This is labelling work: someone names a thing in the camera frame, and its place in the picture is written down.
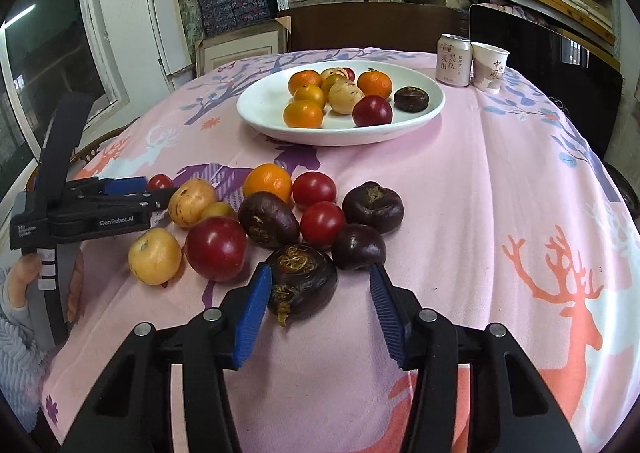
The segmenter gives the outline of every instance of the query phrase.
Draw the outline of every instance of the pink can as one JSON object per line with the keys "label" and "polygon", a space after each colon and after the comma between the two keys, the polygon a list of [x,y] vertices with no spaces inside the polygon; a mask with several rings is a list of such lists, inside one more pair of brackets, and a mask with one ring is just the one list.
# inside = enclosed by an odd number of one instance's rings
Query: pink can
{"label": "pink can", "polygon": [[471,40],[443,34],[438,40],[436,79],[453,87],[467,87],[471,76]]}

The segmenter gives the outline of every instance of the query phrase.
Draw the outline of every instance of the gray sleeve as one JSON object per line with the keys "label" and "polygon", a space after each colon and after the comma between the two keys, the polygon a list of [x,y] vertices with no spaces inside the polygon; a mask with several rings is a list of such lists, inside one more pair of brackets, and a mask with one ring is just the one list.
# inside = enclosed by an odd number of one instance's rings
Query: gray sleeve
{"label": "gray sleeve", "polygon": [[0,316],[13,325],[17,325],[23,330],[28,337],[33,338],[33,324],[31,323],[31,315],[29,313],[29,303],[25,303],[24,307],[15,308],[9,302],[9,289],[6,281],[8,275],[7,269],[0,269]]}
{"label": "gray sleeve", "polygon": [[6,295],[6,271],[0,272],[0,389],[7,403],[27,431],[33,430],[40,407],[40,391],[46,372],[46,353],[38,350],[33,333],[9,320],[4,312],[15,317]]}

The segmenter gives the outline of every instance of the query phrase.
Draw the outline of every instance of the white plate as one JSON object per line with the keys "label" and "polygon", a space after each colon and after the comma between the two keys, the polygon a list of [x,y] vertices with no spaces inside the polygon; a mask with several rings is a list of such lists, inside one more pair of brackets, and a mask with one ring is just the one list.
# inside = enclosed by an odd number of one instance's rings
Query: white plate
{"label": "white plate", "polygon": [[[351,116],[328,112],[322,128],[289,128],[282,120],[282,112],[292,100],[287,84],[292,74],[305,69],[322,72],[332,67],[347,66],[360,74],[375,68],[387,74],[394,85],[389,101],[402,87],[418,87],[429,94],[429,106],[422,112],[410,114],[394,108],[393,121],[389,125],[362,126],[353,124]],[[444,106],[444,90],[424,74],[399,65],[377,61],[336,60],[308,63],[288,68],[256,81],[238,98],[238,114],[259,132],[288,143],[313,144],[315,146],[349,146],[352,144],[379,143],[403,136],[425,125],[437,116]]]}

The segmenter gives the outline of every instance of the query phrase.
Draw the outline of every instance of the table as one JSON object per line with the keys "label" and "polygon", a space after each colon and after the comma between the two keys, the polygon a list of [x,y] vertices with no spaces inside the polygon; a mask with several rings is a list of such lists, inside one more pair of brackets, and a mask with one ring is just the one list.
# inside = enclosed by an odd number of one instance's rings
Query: table
{"label": "table", "polygon": [[[395,62],[431,76],[436,63],[433,54],[374,48],[236,61],[162,101],[81,175],[167,173],[178,184],[201,176],[236,207],[244,177],[263,162],[293,177],[330,175],[339,202],[366,180],[395,189],[406,216],[386,238],[392,281],[455,324],[507,325],[583,451],[599,451],[640,391],[640,237],[598,158],[564,113],[513,70],[498,96],[445,87],[439,117],[386,143],[314,148],[268,140],[242,124],[236,99],[249,84],[330,59]],[[184,231],[169,228],[184,242]],[[135,324],[184,324],[233,287],[207,283],[190,268],[165,289],[144,285],[127,266],[135,238],[84,245],[84,312],[42,396],[59,439]],[[251,246],[248,259],[267,255]],[[468,370],[459,377],[456,452],[465,451]],[[367,274],[340,272],[332,302],[313,318],[284,331],[267,317],[253,356],[226,381],[246,453],[390,453],[401,441],[414,376],[388,357]],[[174,395],[180,400],[180,386]],[[175,413],[176,451],[186,451],[184,417]]]}

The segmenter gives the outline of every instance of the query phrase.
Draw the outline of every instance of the hand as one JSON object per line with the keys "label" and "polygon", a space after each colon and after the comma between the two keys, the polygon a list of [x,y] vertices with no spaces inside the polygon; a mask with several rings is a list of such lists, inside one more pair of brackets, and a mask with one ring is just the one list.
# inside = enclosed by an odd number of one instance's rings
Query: hand
{"label": "hand", "polygon": [[84,284],[84,256],[82,256],[82,249],[78,249],[74,272],[71,274],[71,283],[69,284],[69,295],[66,297],[67,321],[74,322],[76,320],[82,296],[82,284]]}
{"label": "hand", "polygon": [[15,262],[6,281],[9,303],[14,308],[22,308],[27,303],[27,285],[40,276],[42,262],[38,255],[24,255]]}
{"label": "hand", "polygon": [[[26,303],[27,286],[34,282],[42,269],[42,262],[38,255],[21,256],[9,272],[8,293],[9,303],[15,308],[22,308]],[[82,250],[78,250],[78,257],[69,284],[69,295],[66,299],[66,319],[73,322],[78,315],[82,284],[84,282],[84,257]]]}

